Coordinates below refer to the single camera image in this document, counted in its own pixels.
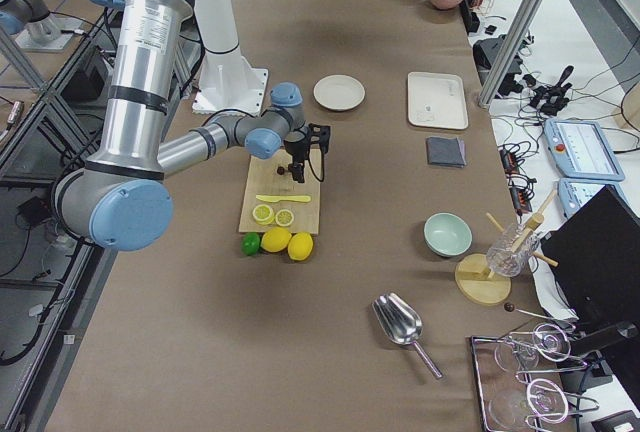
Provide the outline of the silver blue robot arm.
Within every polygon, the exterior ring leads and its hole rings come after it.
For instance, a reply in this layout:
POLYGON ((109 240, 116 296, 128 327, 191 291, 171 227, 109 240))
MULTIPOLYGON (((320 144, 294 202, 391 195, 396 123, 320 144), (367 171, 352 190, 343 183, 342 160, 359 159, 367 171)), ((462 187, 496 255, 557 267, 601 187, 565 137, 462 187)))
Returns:
POLYGON ((44 0, 1 0, 1 29, 28 52, 62 52, 76 28, 54 16, 44 0))
POLYGON ((90 0, 123 13, 99 149, 55 188, 53 207, 69 232, 117 251, 157 240, 173 215, 164 178, 241 146, 260 159, 307 149, 309 129, 298 87, 277 85, 257 116, 227 115, 172 140, 169 97, 183 23, 203 41, 233 28, 230 0, 90 0))

